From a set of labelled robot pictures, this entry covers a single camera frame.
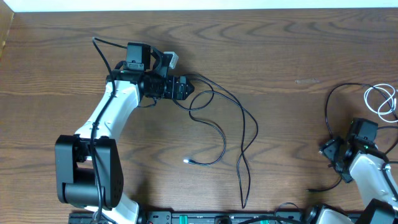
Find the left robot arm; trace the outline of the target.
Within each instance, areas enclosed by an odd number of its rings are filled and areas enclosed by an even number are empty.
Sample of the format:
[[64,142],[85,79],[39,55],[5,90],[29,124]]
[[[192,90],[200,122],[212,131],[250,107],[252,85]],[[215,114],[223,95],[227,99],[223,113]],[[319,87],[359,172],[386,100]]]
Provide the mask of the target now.
[[93,223],[140,223],[137,202],[123,192],[117,143],[130,114],[143,97],[185,100],[194,87],[175,77],[178,55],[130,42],[126,58],[109,69],[104,95],[86,123],[55,143],[57,197],[62,203],[92,211]]

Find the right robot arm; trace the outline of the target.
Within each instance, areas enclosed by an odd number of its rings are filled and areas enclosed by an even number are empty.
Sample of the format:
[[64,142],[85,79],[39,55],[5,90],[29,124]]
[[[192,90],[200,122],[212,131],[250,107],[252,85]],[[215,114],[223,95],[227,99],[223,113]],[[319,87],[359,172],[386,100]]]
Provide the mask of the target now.
[[380,127],[364,118],[354,118],[345,138],[330,139],[319,153],[346,183],[355,182],[365,209],[353,221],[335,207],[318,204],[302,217],[304,223],[397,223],[397,184],[387,154],[374,142]]

